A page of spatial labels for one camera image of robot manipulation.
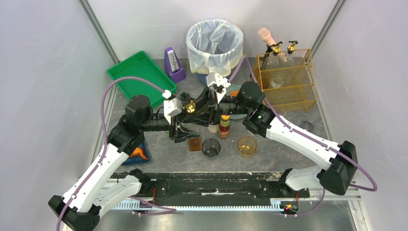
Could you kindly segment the red sauce bottle yellow cap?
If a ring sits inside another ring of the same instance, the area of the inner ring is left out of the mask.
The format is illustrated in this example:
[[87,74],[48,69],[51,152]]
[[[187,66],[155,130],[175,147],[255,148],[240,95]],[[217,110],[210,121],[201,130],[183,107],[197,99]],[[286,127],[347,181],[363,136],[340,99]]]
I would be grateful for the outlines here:
[[229,135],[230,131],[230,116],[222,115],[219,125],[218,125],[218,136],[222,139],[225,139]]

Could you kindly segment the glass oil bottle dark liquid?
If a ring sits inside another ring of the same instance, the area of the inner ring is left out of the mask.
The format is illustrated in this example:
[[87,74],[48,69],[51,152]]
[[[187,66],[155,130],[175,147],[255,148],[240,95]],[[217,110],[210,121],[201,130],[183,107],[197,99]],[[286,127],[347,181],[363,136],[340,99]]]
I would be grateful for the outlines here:
[[267,58],[266,64],[266,74],[267,79],[269,80],[269,87],[270,88],[280,88],[283,83],[281,79],[281,72],[280,72],[280,52],[281,52],[281,45],[282,41],[272,45],[272,52]]

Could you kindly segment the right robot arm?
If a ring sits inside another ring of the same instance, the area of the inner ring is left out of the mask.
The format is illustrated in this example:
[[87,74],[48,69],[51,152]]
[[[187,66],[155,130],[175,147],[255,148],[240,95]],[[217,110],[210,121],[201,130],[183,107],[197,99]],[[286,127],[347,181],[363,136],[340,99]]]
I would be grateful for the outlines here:
[[243,125],[252,134],[278,141],[305,155],[316,165],[303,169],[289,169],[283,176],[284,184],[292,190],[316,186],[336,195],[345,195],[357,171],[356,147],[349,141],[338,144],[318,137],[279,115],[274,108],[262,102],[265,94],[257,83],[243,83],[236,97],[220,91],[223,85],[205,87],[194,101],[195,112],[183,120],[201,126],[220,124],[222,116],[246,115]]

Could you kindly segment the clear glass oil bottle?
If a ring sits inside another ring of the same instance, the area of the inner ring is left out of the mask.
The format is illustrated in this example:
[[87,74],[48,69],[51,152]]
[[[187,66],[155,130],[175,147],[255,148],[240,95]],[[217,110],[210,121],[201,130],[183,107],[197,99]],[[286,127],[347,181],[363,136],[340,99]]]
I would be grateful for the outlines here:
[[284,70],[282,71],[282,84],[284,87],[287,86],[287,84],[290,82],[292,73],[293,73],[293,53],[296,50],[296,45],[298,44],[297,40],[290,40],[289,46],[287,47],[287,52],[285,53],[283,57],[283,63],[282,67]]

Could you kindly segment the glass oil bottle amber residue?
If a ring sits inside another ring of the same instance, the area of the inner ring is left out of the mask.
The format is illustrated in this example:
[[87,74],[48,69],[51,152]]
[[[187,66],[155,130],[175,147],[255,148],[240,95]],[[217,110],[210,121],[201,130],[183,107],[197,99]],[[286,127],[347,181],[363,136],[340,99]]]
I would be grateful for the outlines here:
[[[186,110],[189,114],[195,112],[196,105],[193,102],[193,100],[191,100],[186,105]],[[202,137],[201,137],[200,126],[196,124],[191,124],[191,123],[185,123],[184,126],[192,133],[192,135],[190,135],[190,137],[187,140],[189,151],[191,152],[201,151],[202,150]]]

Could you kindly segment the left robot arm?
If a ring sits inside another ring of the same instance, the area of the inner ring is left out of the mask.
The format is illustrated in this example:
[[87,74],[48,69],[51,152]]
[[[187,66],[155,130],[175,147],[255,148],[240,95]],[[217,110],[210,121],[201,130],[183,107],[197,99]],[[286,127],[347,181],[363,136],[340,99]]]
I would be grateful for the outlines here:
[[169,138],[176,143],[196,138],[198,133],[186,124],[208,126],[212,120],[209,115],[212,99],[207,93],[189,101],[170,95],[164,101],[164,111],[155,114],[147,96],[132,97],[119,123],[110,133],[104,133],[103,147],[86,172],[64,195],[49,200],[58,217],[57,225],[65,224],[75,231],[95,229],[106,211],[141,189],[146,177],[135,171],[124,185],[108,194],[101,193],[113,172],[144,142],[144,133],[168,131]]

